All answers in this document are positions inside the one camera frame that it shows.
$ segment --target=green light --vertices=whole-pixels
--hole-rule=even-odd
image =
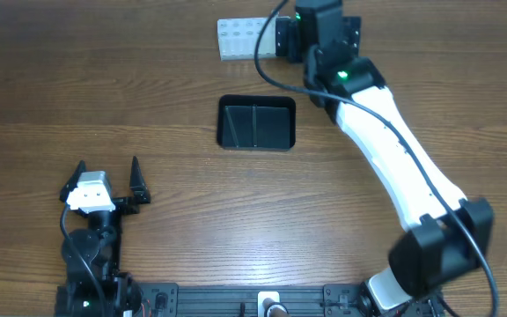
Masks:
[[[341,79],[348,79],[349,74],[347,73],[347,71],[340,70],[340,71],[338,71],[338,76]]]

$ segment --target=wooden table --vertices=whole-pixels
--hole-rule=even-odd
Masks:
[[[152,205],[126,217],[122,268],[181,285],[358,283],[402,230],[362,153],[303,95],[253,62],[219,60],[219,18],[276,1],[0,0],[0,314],[51,314],[65,281],[58,191],[77,162],[129,191],[137,155]],[[507,315],[507,1],[346,1],[437,165],[496,211],[489,250]],[[289,6],[284,14],[291,14]],[[302,66],[263,63],[301,85]],[[227,93],[297,102],[289,152],[225,151]],[[70,216],[68,227],[85,226]],[[464,315],[489,309],[482,272],[446,288]]]

